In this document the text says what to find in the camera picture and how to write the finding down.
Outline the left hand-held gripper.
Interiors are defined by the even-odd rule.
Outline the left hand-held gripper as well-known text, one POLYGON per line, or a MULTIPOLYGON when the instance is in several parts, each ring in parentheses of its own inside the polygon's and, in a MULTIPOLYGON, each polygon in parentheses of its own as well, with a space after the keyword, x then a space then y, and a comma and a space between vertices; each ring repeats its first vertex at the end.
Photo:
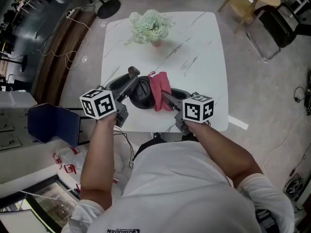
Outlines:
POLYGON ((128 68, 124 74, 105 87, 98 86, 80 96, 80 102, 85 115, 99 120, 116 113, 116 126, 122 127, 128 117, 126 105, 122 102, 129 97, 139 83, 140 71, 134 66, 128 68))

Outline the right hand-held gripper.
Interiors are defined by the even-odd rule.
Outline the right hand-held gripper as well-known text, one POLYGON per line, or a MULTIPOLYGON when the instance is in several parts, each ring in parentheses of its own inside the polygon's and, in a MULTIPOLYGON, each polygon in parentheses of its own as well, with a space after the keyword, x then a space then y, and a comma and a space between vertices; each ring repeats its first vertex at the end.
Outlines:
POLYGON ((162 101, 177 111, 175 125, 182 133, 190 133, 186 121, 209 124, 214 114, 214 99, 197 92, 190 94, 184 90, 172 88, 172 93, 162 91, 162 101))

